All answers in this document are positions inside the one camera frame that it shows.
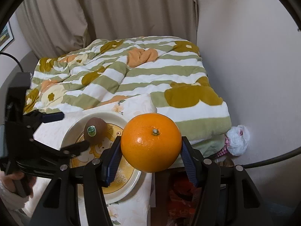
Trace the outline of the person left hand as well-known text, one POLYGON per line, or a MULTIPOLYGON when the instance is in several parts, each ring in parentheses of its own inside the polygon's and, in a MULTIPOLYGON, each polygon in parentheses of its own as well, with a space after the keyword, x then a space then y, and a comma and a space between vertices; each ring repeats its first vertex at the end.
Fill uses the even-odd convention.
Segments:
POLYGON ((5 175, 5 173, 1 171, 1 199, 9 210, 22 209, 29 198, 33 197, 33 186, 37 180, 35 176, 33 176, 28 183, 30 189, 29 196, 21 197, 16 194, 14 181, 19 181, 23 177, 24 173, 21 171, 9 175, 5 175))

